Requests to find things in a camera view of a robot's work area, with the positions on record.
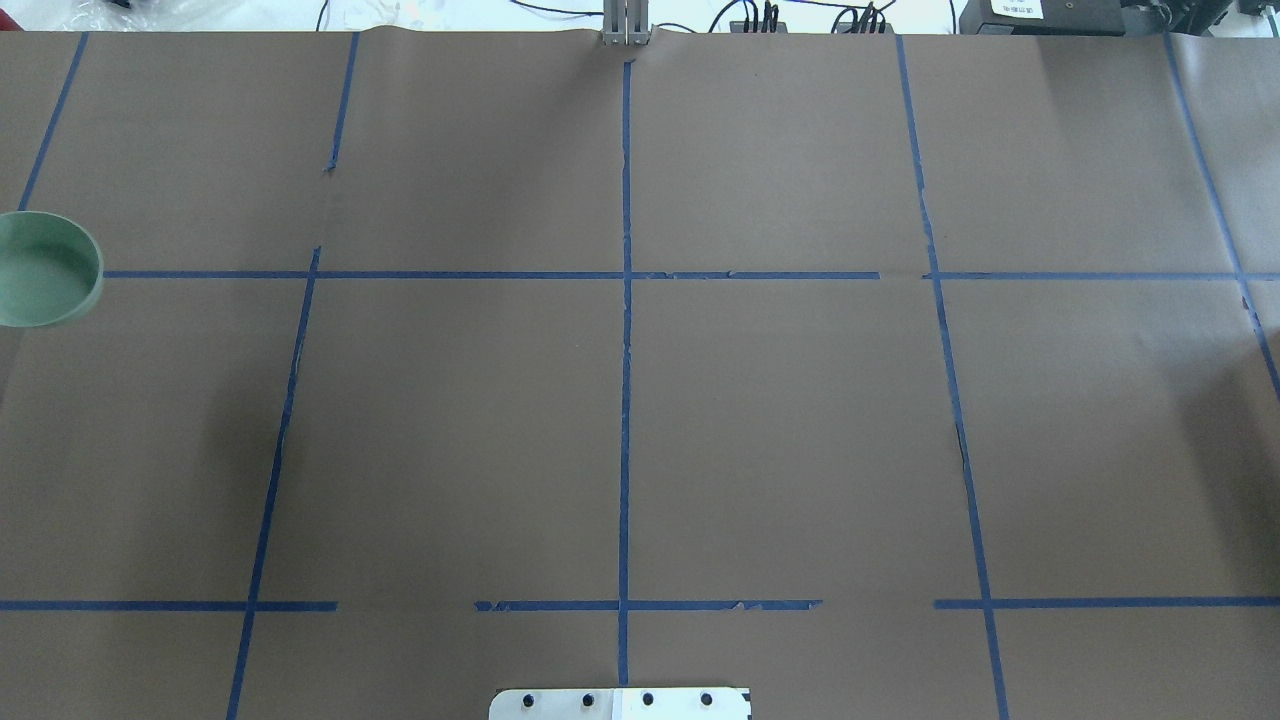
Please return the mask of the aluminium frame post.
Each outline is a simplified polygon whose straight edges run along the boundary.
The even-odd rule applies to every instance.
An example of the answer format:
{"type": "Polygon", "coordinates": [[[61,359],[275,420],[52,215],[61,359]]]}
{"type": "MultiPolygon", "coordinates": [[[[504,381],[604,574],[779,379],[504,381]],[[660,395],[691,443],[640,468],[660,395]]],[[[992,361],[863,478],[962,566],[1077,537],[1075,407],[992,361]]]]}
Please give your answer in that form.
{"type": "Polygon", "coordinates": [[[602,3],[602,41],[607,47],[644,46],[653,28],[648,0],[604,0],[602,3]]]}

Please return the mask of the mint green bowl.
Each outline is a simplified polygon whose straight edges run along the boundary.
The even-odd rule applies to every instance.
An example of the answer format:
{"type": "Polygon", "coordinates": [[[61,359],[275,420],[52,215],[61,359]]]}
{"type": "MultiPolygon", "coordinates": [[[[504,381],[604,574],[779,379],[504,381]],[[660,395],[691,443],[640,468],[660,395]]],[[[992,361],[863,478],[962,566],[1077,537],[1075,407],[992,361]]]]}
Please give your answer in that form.
{"type": "Polygon", "coordinates": [[[102,251],[76,222],[47,211],[1,215],[1,324],[29,329],[88,314],[105,283],[102,251]]]}

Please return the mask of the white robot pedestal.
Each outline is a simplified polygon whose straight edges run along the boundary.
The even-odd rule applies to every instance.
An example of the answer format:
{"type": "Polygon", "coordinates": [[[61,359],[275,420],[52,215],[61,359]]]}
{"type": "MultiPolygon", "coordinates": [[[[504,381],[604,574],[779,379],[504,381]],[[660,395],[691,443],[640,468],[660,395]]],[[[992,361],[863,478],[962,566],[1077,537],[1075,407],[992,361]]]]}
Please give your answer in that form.
{"type": "Polygon", "coordinates": [[[751,719],[750,691],[733,687],[508,689],[489,719],[751,719]]]}

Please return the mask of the black computer box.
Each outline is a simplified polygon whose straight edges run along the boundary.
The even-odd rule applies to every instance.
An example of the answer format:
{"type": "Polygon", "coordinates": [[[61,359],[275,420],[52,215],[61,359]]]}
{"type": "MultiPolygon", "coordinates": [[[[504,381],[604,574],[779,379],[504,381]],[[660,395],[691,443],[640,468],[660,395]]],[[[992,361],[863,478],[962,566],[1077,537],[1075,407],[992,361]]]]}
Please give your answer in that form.
{"type": "Polygon", "coordinates": [[[960,35],[1123,37],[1160,35],[1181,19],[1167,1],[969,1],[960,35]]]}

